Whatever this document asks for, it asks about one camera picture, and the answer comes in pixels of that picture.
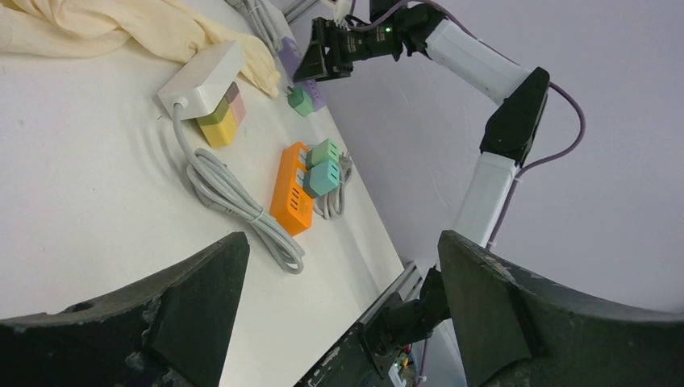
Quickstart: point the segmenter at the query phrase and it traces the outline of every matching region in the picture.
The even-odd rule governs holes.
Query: wire
[[[430,339],[425,339],[425,344],[423,345],[423,358],[420,359],[420,369],[418,370],[418,386],[423,385],[423,381],[425,380],[425,360],[428,357],[428,343],[430,343]]]
[[[344,190],[352,179],[354,162],[349,153],[342,153],[337,165],[340,167],[340,184],[314,200],[314,212],[326,220],[337,219],[344,214]]]
[[[241,217],[252,225],[264,245],[280,267],[288,273],[299,274],[304,269],[304,250],[264,208],[249,196],[237,178],[206,149],[193,152],[183,133],[181,112],[183,105],[173,105],[173,132],[190,162],[188,178],[199,200],[212,210]]]
[[[352,15],[352,14],[349,14],[349,15],[345,16],[345,17],[344,17],[344,20],[345,20],[345,21],[347,22],[347,24],[349,24],[350,26],[367,26],[367,25],[368,25],[368,23],[364,22],[363,20],[359,19],[358,17],[356,17],[356,16],[354,16],[354,15]]]
[[[472,36],[473,38],[475,37],[473,35],[473,33],[470,32],[468,30],[468,28],[466,28],[461,22],[459,22],[458,19],[456,19],[456,17],[454,15],[449,13],[449,11],[446,8],[444,8],[443,6],[441,6],[440,4],[438,4],[436,2],[433,2],[432,0],[401,0],[400,2],[394,4],[389,10],[387,10],[387,12],[385,12],[385,14],[380,16],[380,18],[378,18],[376,21],[372,22],[371,24],[368,24],[367,26],[363,26],[363,27],[350,27],[349,29],[352,31],[358,31],[358,32],[370,31],[370,30],[374,29],[375,27],[379,26],[380,24],[382,24],[383,22],[385,22],[385,20],[387,20],[387,18],[389,18],[394,12],[396,12],[397,10],[399,10],[400,8],[402,8],[403,6],[408,4],[409,2],[422,2],[422,3],[428,4],[428,5],[436,8],[438,11],[441,11],[443,14],[445,14],[449,18],[449,20],[451,20],[454,24],[456,24],[461,30],[463,30],[463,32]]]
[[[444,15],[446,15],[447,18],[452,23],[456,24],[461,30],[463,30],[463,32],[466,35],[470,36],[473,39],[476,39],[478,42],[480,42],[481,44],[484,44],[485,46],[487,46],[492,51],[498,53],[500,56],[503,56],[505,59],[508,59],[510,62],[517,65],[517,63],[515,63],[513,60],[511,60],[507,56],[503,55],[501,52],[496,51],[490,45],[488,45],[485,42],[478,39],[477,36],[475,36],[473,34],[473,32],[471,32],[465,25],[463,25],[463,23],[461,23],[460,21],[458,21],[458,19],[456,19],[456,16],[454,16],[446,8],[442,7],[440,4],[438,4],[436,2],[433,2],[432,0],[401,0],[400,2],[394,4],[389,10],[387,10],[387,12],[385,12],[385,14],[383,14],[380,18],[378,18],[376,21],[372,22],[371,24],[368,24],[368,25],[363,26],[363,27],[358,27],[358,26],[350,27],[349,29],[352,31],[359,31],[359,32],[372,30],[375,27],[382,24],[383,22],[385,22],[385,20],[387,20],[394,12],[396,12],[397,10],[399,10],[400,8],[402,8],[403,6],[408,4],[409,2],[421,2],[424,4],[428,4],[430,6],[433,6],[434,8],[436,8],[437,10],[442,12]],[[508,190],[508,195],[506,196],[506,199],[504,199],[503,206],[501,208],[501,212],[498,215],[498,218],[496,220],[496,224],[494,225],[494,229],[492,230],[490,238],[487,241],[487,245],[486,245],[487,250],[490,250],[494,246],[494,239],[496,238],[496,235],[498,234],[499,230],[501,229],[501,226],[503,224],[503,220],[506,218],[506,213],[508,212],[508,209],[511,206],[511,200],[513,198],[513,194],[515,193],[515,189],[518,187],[518,184],[520,182],[520,178],[530,169],[533,169],[535,167],[538,167],[542,164],[546,164],[546,163],[554,161],[554,160],[558,160],[561,157],[568,155],[582,142],[582,139],[584,139],[584,134],[586,131],[586,117],[584,115],[584,111],[582,110],[582,108],[579,106],[577,101],[575,101],[575,99],[570,94],[568,94],[568,92],[563,90],[559,85],[556,85],[555,83],[551,82],[548,87],[550,89],[554,90],[555,92],[559,93],[561,95],[561,97],[563,97],[573,107],[573,109],[575,109],[575,112],[577,113],[577,116],[579,118],[578,135],[575,138],[575,141],[573,141],[571,143],[571,145],[568,146],[566,149],[564,149],[558,153],[552,154],[551,156],[547,156],[547,157],[544,157],[542,159],[539,159],[539,160],[525,166],[524,168],[522,168],[518,171],[518,173],[515,175],[515,179],[513,180],[513,183],[511,183],[511,188]]]
[[[275,23],[271,19],[269,12],[265,9],[263,0],[258,0],[259,6],[255,5],[254,0],[225,1],[250,22],[255,33],[261,38],[266,47],[269,48],[272,55],[276,55],[276,52],[282,49],[282,42],[278,37]]]

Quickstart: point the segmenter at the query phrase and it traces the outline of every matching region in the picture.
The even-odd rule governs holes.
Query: green power adapter
[[[316,165],[322,164],[325,160],[330,160],[337,164],[339,158],[340,149],[337,147],[337,144],[335,144],[335,141],[326,139],[307,153],[307,169],[312,169]]]
[[[293,108],[299,115],[306,117],[314,112],[314,103],[311,101],[309,94],[304,92],[301,86],[289,87],[287,88],[287,103]]]

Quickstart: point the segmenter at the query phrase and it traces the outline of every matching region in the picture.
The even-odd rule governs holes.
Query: table surface
[[[249,31],[223,0],[186,1]],[[221,384],[285,386],[402,271],[358,175],[344,217],[315,217],[296,238],[307,252],[299,276],[280,270],[246,223],[205,208],[156,99],[178,64],[131,41],[88,60],[0,54],[0,65],[0,318],[59,312],[246,231],[252,253]],[[238,82],[247,117],[234,143],[212,152],[268,207],[282,149],[344,142],[327,108],[303,118],[284,95]],[[186,134],[206,148],[195,127]]]

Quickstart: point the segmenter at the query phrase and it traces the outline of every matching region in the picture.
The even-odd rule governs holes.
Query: white power cord
[[[326,220],[337,219],[344,213],[344,189],[352,179],[354,162],[349,153],[342,153],[337,161],[340,166],[340,184],[334,190],[314,200],[314,211]]]
[[[216,156],[201,148],[193,152],[183,133],[180,119],[182,111],[182,104],[173,105],[173,132],[190,162],[187,173],[199,199],[212,210],[237,215],[247,221],[283,270],[292,274],[301,273],[304,269],[304,249],[249,196]]]

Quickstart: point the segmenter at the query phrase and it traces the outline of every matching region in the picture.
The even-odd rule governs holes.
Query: power strip
[[[314,216],[314,199],[304,191],[308,152],[309,149],[300,142],[282,151],[273,189],[269,213],[292,236],[311,228]]]
[[[321,2],[322,4],[325,4],[331,10],[335,9],[335,2],[332,2],[330,0],[319,0],[319,2]]]
[[[287,77],[292,79],[294,72],[302,62],[302,53],[297,47],[297,42],[287,36],[282,38],[282,49],[278,51],[277,54],[282,62],[282,66],[285,67]],[[319,111],[326,105],[325,97],[323,96],[323,93],[321,93],[316,81],[310,79],[308,81],[297,82],[295,85],[302,87],[304,93],[307,93],[309,97],[311,97],[314,111]]]

